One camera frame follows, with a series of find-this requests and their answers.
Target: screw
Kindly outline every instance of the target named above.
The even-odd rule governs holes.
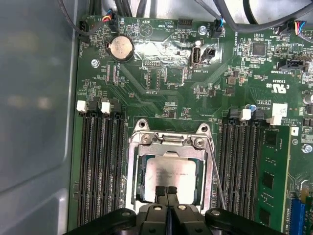
[[[180,209],[180,210],[184,211],[185,209],[187,209],[187,207],[186,207],[186,206],[184,206],[184,205],[179,205],[179,206],[178,206],[178,209]]]
[[[212,215],[219,216],[221,213],[219,211],[211,211]]]
[[[129,215],[131,215],[129,212],[123,212],[122,213],[122,216],[129,216]]]
[[[205,35],[207,33],[207,29],[206,29],[206,26],[202,25],[198,28],[198,33],[200,35]]]
[[[151,143],[151,137],[148,134],[144,134],[141,137],[141,141],[143,144],[149,144],[149,143]]]
[[[97,68],[97,67],[99,67],[99,65],[100,65],[100,61],[99,61],[99,60],[93,59],[93,60],[91,61],[91,66],[92,66],[93,68]]]
[[[204,146],[204,140],[202,138],[195,139],[195,147],[202,148]]]
[[[304,152],[304,153],[312,153],[313,152],[313,147],[306,143],[306,144],[302,145],[302,152]]]

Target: wire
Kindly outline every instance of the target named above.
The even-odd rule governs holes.
[[[126,16],[133,17],[131,7],[129,6],[128,0],[123,0]]]
[[[301,33],[302,28],[303,28],[303,26],[305,25],[305,23],[306,23],[305,21],[303,21],[303,22],[302,22],[302,24],[301,24],[301,26],[300,26],[300,28],[299,28],[299,31],[298,31],[298,32],[299,32],[299,34]]]
[[[217,186],[218,186],[219,192],[220,192],[222,208],[224,210],[226,210],[226,202],[225,202],[224,193],[223,193],[223,189],[222,189],[222,184],[221,184],[221,180],[220,180],[220,176],[219,176],[219,170],[217,169],[217,164],[216,164],[216,160],[215,160],[215,154],[214,154],[213,147],[212,147],[212,138],[209,138],[208,140],[210,141],[210,143],[208,143],[208,145],[209,145],[210,152],[211,152],[211,158],[212,158],[213,167],[214,167],[214,171],[215,171],[215,176],[216,176],[216,180],[217,180]]]
[[[310,3],[309,5],[303,7],[302,9],[298,11],[290,15],[287,15],[283,18],[280,18],[278,20],[272,21],[272,22],[257,24],[257,25],[236,24],[233,18],[231,17],[231,14],[224,0],[214,0],[214,3],[216,4],[216,7],[220,11],[225,21],[229,24],[230,28],[234,30],[235,32],[239,32],[239,33],[254,33],[254,32],[266,30],[268,28],[277,27],[289,21],[290,19],[298,19],[301,16],[313,10],[313,3]]]
[[[222,17],[219,16],[208,4],[206,4],[203,0],[194,0],[197,4],[202,6],[210,15],[212,15],[217,20],[220,20]]]
[[[94,34],[96,31],[98,31],[104,24],[103,21],[99,21],[98,23],[96,23],[95,27],[93,27],[90,31],[85,32],[82,31],[79,27],[77,27],[73,21],[71,20],[71,18],[68,15],[68,12],[64,6],[64,2],[63,0],[58,0],[58,4],[59,4],[59,8],[62,11],[63,15],[65,16],[67,22],[69,23],[69,25],[79,34],[81,34],[82,36],[90,36],[92,34]]]
[[[298,37],[301,38],[301,39],[303,39],[304,41],[307,41],[307,42],[309,42],[309,43],[313,43],[313,39],[304,36],[302,33],[300,33],[300,34],[298,35]]]
[[[94,14],[94,0],[89,0],[88,14],[89,15]]]
[[[143,15],[145,14],[146,5],[147,5],[147,0],[140,0],[139,5],[138,5],[138,9],[137,9],[136,17],[138,17],[138,18],[143,17]]]
[[[120,16],[126,16],[122,0],[115,0],[117,12]]]
[[[243,5],[244,5],[244,11],[246,14],[246,18],[249,21],[249,23],[250,24],[258,24],[254,18],[253,13],[252,13],[251,6],[250,6],[250,0],[243,0]]]

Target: black dimm slot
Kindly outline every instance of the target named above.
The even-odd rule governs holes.
[[[255,158],[255,144],[256,144],[256,127],[251,127],[250,143],[249,143],[249,158],[247,164],[247,179],[246,179],[246,201],[245,201],[245,218],[250,218],[250,202],[251,202],[251,188],[252,188],[252,174]]]
[[[224,163],[225,163],[225,148],[224,146],[226,145],[226,137],[227,137],[227,129],[228,125],[224,124],[223,127],[221,128],[221,139],[220,139],[220,157],[219,157],[219,176],[220,176],[220,181],[221,185],[223,186],[224,181],[223,181],[223,175],[224,175]],[[220,198],[220,192],[217,190],[217,205],[221,207],[221,198]]]
[[[231,167],[231,156],[233,150],[233,139],[234,139],[234,125],[228,127],[229,131],[227,133],[227,147],[226,147],[226,157],[225,157],[225,170],[224,170],[224,194],[227,210],[229,210],[229,186],[230,186],[230,167]]]
[[[236,193],[236,187],[235,181],[236,178],[236,165],[237,163],[237,146],[238,146],[238,139],[239,139],[239,126],[235,126],[235,134],[233,138],[233,150],[232,150],[232,159],[231,159],[231,170],[230,170],[230,187],[229,187],[229,211],[234,213],[234,210],[236,208],[235,205],[235,193]]]
[[[245,141],[245,127],[239,127],[238,145],[237,145],[237,161],[235,167],[235,182],[234,191],[234,208],[233,212],[235,214],[239,213],[239,203],[240,203],[240,186],[241,186],[241,173],[242,173],[242,162],[244,157],[244,141]]]
[[[80,165],[80,177],[79,177],[79,199],[78,199],[78,226],[81,226],[84,224],[84,182],[85,182],[85,176],[86,172],[85,170],[85,164],[86,164],[86,158],[85,158],[85,151],[86,151],[86,141],[88,139],[87,133],[88,131],[88,119],[86,117],[83,117],[83,130],[82,130],[82,142],[81,142],[81,165]]]
[[[117,120],[118,122],[118,137],[117,137],[117,147],[116,147],[116,162],[115,162],[115,200],[114,200],[114,210],[119,208],[120,200],[120,186],[122,177],[122,158],[123,158],[123,135],[124,135],[124,121],[122,119]]]
[[[245,214],[245,201],[246,201],[246,169],[249,157],[249,139],[250,139],[250,127],[245,127],[245,141],[244,141],[244,158],[242,161],[241,170],[241,186],[240,186],[240,209],[239,215],[244,216]]]

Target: memory chip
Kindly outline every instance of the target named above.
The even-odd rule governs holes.
[[[252,55],[265,56],[266,55],[266,43],[253,43]]]
[[[265,209],[260,208],[259,219],[261,220],[261,222],[264,225],[269,226],[269,223],[270,223],[270,213],[268,211],[266,211]]]
[[[271,174],[264,172],[262,178],[262,184],[270,189],[273,189],[274,176]]]
[[[144,199],[154,202],[156,186],[177,187],[181,204],[192,204],[196,188],[196,163],[156,156],[147,160]]]

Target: ram slot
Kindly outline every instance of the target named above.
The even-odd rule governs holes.
[[[237,167],[237,146],[239,141],[239,126],[235,126],[235,133],[233,138],[233,145],[232,145],[232,155],[231,155],[231,170],[230,170],[230,186],[229,186],[229,203],[228,203],[228,210],[230,212],[234,212],[236,208],[235,203],[235,194],[236,194],[236,167]]]
[[[221,139],[220,139],[220,157],[219,157],[219,176],[220,176],[220,181],[221,185],[223,186],[224,184],[224,163],[225,163],[225,145],[226,145],[226,138],[227,138],[227,128],[228,125],[224,124],[223,127],[221,128]],[[217,193],[217,205],[221,207],[221,197],[220,197],[220,192],[218,190]]]
[[[103,168],[102,168],[102,215],[107,214],[108,204],[109,204],[109,190],[110,190],[110,173],[112,171],[111,163],[111,136],[112,136],[112,119],[106,119],[104,128],[103,128]]]
[[[78,226],[84,224],[85,199],[86,199],[86,177],[87,177],[87,158],[85,152],[89,141],[90,118],[83,117],[82,143],[81,143],[81,166],[79,179],[79,199],[78,199]]]
[[[249,158],[249,139],[250,139],[250,126],[245,126],[244,138],[244,154],[241,169],[241,182],[240,182],[240,202],[239,202],[239,215],[245,214],[245,201],[246,201],[246,177],[247,177],[247,164]]]
[[[240,203],[240,186],[241,186],[241,176],[242,176],[242,162],[244,157],[244,142],[245,142],[245,127],[239,127],[239,134],[238,134],[238,141],[237,141],[237,161],[235,167],[235,184],[234,184],[234,191],[235,191],[235,198],[233,200],[233,213],[239,213],[239,203]]]

